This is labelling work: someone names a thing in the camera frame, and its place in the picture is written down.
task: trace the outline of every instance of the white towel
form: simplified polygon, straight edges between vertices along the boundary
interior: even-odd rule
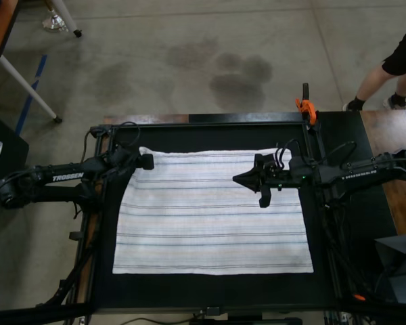
[[[260,193],[232,180],[275,149],[140,152],[155,168],[137,169],[123,195],[114,274],[313,272],[298,190],[274,190],[262,209]]]

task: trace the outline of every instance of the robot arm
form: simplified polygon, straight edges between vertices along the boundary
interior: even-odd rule
[[[13,173],[0,180],[0,201],[7,209],[17,209],[30,202],[74,202],[82,210],[96,209],[98,195],[93,180],[114,173],[124,173],[136,168],[153,169],[151,154],[140,155],[137,148],[127,150],[119,147],[113,154],[88,158],[82,163],[56,166],[35,166]],[[46,186],[49,183],[81,179],[75,187]]]
[[[348,162],[342,166],[320,165],[295,156],[289,162],[289,170],[276,163],[274,154],[262,156],[256,154],[251,171],[236,175],[233,180],[254,192],[261,192],[261,207],[269,206],[271,188],[281,191],[283,188],[300,188],[313,182],[315,186],[327,189],[327,203],[345,199],[353,192],[386,183],[393,179],[406,181],[406,150],[393,154],[385,152],[377,157],[357,162]]]

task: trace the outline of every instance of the black shorts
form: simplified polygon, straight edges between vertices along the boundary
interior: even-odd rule
[[[402,76],[406,74],[406,35],[401,40],[394,53],[384,60],[382,68],[393,76]]]

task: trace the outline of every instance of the black cabinet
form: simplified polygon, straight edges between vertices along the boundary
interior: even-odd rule
[[[0,121],[0,179],[24,169],[28,144]]]

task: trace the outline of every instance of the wooden edge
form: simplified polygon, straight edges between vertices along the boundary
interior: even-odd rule
[[[107,151],[107,149],[108,149],[108,136],[104,136],[102,139],[102,144],[101,144],[101,152],[105,152],[105,151]],[[95,191],[99,195],[102,195],[102,184],[103,184],[102,181],[99,181],[96,183]],[[89,222],[88,222],[88,226],[87,226],[87,237],[86,237],[85,247],[87,247],[89,245],[90,241],[92,240],[98,221],[99,221],[98,213],[90,214]],[[92,257],[90,257],[89,260],[87,261],[86,265],[84,266],[83,270],[81,271],[80,280],[78,282],[78,288],[77,288],[77,297],[76,297],[77,303],[86,303],[88,301],[87,295],[89,293],[92,265],[93,265]]]
[[[373,155],[406,149],[406,110],[361,112]],[[397,234],[406,234],[406,181],[383,184]]]
[[[12,29],[16,17],[17,4],[18,0],[2,0],[0,5],[0,55]]]
[[[171,124],[171,123],[188,123],[188,114],[165,114],[165,115],[127,115],[127,116],[107,116],[104,118],[104,124],[119,125],[127,121],[133,121],[137,124]],[[108,149],[108,136],[102,139],[101,151],[105,152]],[[102,192],[102,182],[97,183],[96,192],[101,194]],[[97,213],[92,213],[89,217],[89,222],[87,226],[87,237],[85,247],[90,243],[93,238],[93,234],[96,229],[97,222],[99,220],[99,215]],[[87,295],[89,293],[90,277],[92,269],[92,258],[90,258],[83,270],[81,271],[80,280],[78,283],[77,290],[77,303],[86,303]]]
[[[124,115],[124,116],[106,116],[104,124],[119,125],[127,121],[137,124],[175,124],[188,123],[188,114],[160,114],[160,115]]]

